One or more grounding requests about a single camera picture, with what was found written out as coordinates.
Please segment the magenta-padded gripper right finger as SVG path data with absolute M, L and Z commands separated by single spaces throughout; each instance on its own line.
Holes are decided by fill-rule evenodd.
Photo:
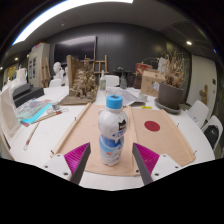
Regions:
M 159 155 L 137 143 L 133 144 L 132 153 L 145 185 L 181 169 L 181 166 L 169 155 Z

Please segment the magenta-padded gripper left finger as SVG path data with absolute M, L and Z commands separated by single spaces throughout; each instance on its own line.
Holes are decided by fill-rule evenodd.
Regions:
M 65 155 L 54 155 L 42 168 L 74 184 L 79 184 L 90 153 L 90 144 L 85 143 Z

